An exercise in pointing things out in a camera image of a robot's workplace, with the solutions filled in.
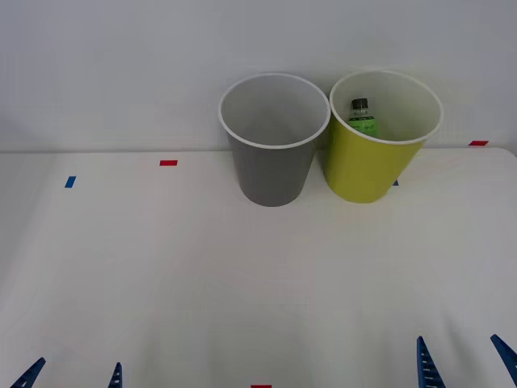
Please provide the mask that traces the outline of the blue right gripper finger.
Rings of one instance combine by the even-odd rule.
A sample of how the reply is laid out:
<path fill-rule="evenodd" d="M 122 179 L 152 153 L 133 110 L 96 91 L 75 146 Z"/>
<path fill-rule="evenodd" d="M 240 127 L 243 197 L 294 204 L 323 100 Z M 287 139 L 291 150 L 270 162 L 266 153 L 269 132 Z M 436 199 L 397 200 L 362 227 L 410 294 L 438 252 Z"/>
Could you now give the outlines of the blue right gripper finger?
<path fill-rule="evenodd" d="M 508 373 L 511 376 L 512 381 L 517 385 L 517 354 L 513 349 L 507 345 L 498 335 L 493 334 L 490 337 L 493 345 L 495 346 L 502 362 L 506 366 Z"/>
<path fill-rule="evenodd" d="M 422 336 L 417 338 L 417 371 L 419 388 L 445 387 Z"/>

